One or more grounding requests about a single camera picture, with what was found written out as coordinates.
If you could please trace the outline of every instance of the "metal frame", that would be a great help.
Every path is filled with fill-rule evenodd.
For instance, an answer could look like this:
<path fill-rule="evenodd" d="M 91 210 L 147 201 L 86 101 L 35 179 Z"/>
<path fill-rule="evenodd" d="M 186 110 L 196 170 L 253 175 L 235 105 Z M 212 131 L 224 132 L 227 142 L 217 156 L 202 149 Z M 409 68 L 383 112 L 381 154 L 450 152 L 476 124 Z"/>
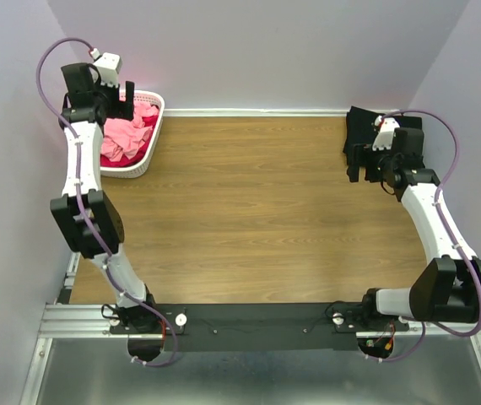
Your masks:
<path fill-rule="evenodd" d="M 79 254 L 72 254 L 68 264 L 67 275 L 65 277 L 62 290 L 71 290 L 75 273 L 77 272 Z M 46 375 L 46 367 L 49 359 L 49 353 L 54 339 L 85 339 L 85 338 L 112 338 L 128 340 L 128 335 L 118 335 L 110 333 L 110 322 L 101 315 L 101 305 L 63 305 L 53 304 L 46 305 L 40 330 L 38 331 L 38 340 L 35 346 L 35 352 L 30 364 L 29 374 L 20 405 L 36 405 L 40 394 L 41 384 Z M 420 322 L 409 322 L 409 330 L 396 332 L 397 336 L 418 336 L 421 333 Z M 458 331 L 465 332 L 471 328 L 466 324 L 447 324 Z M 358 338 L 367 338 L 371 336 L 380 336 L 378 332 L 357 332 Z M 426 324 L 427 336 L 446 335 L 439 327 L 433 324 Z M 147 340 L 161 339 L 161 334 L 154 335 L 130 335 L 130 339 L 144 338 Z M 481 369 L 481 332 L 471 337 L 473 350 Z"/>

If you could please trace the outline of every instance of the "clothes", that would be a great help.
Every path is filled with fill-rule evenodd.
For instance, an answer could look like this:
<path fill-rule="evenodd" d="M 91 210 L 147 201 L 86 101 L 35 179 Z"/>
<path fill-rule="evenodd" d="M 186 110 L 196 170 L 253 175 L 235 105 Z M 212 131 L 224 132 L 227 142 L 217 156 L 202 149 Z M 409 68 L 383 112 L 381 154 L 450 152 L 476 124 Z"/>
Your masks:
<path fill-rule="evenodd" d="M 108 119 L 104 125 L 101 154 L 111 162 L 119 162 L 122 156 L 134 158 L 152 133 L 152 129 L 145 126 L 143 118 L 158 114 L 157 106 L 144 101 L 134 101 L 131 121 Z"/>
<path fill-rule="evenodd" d="M 356 144 L 368 145 L 376 139 L 376 131 L 372 124 L 380 113 L 363 110 L 359 107 L 351 107 L 345 117 L 347 136 L 343 146 L 343 152 L 347 156 L 348 165 L 351 164 L 351 153 Z M 422 119 L 417 116 L 394 116 L 400 127 L 423 129 Z"/>
<path fill-rule="evenodd" d="M 103 154 L 100 156 L 100 166 L 104 167 L 128 167 L 135 165 L 138 161 L 140 161 L 145 154 L 147 153 L 147 149 L 149 148 L 150 141 L 152 140 L 152 134 L 154 131 L 154 127 L 158 122 L 158 115 L 155 116 L 144 116 L 143 122 L 145 124 L 145 129 L 149 130 L 150 135 L 147 137 L 147 140 L 144 142 L 143 146 L 138 149 L 135 156 L 132 158 L 128 158 L 125 154 L 122 155 L 121 159 L 117 162 L 112 162 L 111 160 L 107 159 Z"/>

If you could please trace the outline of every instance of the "black garment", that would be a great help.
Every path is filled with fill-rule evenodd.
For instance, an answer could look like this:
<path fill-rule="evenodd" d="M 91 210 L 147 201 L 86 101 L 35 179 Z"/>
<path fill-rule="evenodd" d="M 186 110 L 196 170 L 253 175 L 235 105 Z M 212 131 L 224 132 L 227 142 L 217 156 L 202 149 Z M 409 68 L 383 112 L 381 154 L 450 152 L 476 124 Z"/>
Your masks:
<path fill-rule="evenodd" d="M 376 139 L 376 130 L 373 127 L 374 121 L 382 113 L 363 110 L 359 107 L 351 107 L 345 117 L 347 137 L 343 146 L 348 165 L 351 165 L 351 152 L 353 146 L 359 143 L 368 145 Z M 422 118 L 417 116 L 394 116 L 400 127 L 423 129 Z"/>

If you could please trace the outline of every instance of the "laundry basket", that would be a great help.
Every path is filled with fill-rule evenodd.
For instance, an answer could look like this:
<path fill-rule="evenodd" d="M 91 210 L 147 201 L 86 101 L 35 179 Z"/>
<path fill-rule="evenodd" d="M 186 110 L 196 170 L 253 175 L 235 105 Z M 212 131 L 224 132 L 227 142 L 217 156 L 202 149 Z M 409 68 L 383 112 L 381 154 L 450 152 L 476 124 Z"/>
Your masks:
<path fill-rule="evenodd" d="M 135 165 L 128 167 L 100 167 L 100 173 L 106 177 L 119 177 L 122 179 L 132 179 L 141 176 L 149 168 L 150 158 L 153 156 L 154 147 L 158 142 L 159 130 L 162 128 L 165 103 L 164 99 L 156 93 L 150 91 L 136 90 L 133 96 L 134 101 L 146 101 L 150 104 L 157 105 L 159 108 L 158 121 L 153 129 L 149 147 L 144 157 Z"/>

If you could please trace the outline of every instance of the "wood surface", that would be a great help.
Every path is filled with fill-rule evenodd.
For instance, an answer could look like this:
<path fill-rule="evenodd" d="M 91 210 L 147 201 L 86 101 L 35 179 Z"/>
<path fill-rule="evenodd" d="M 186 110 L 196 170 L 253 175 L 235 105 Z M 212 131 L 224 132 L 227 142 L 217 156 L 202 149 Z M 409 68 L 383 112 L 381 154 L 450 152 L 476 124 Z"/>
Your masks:
<path fill-rule="evenodd" d="M 148 172 L 103 178 L 159 302 L 360 300 L 425 266 L 405 208 L 351 184 L 340 117 L 165 118 Z M 81 261 L 71 302 L 114 301 Z"/>

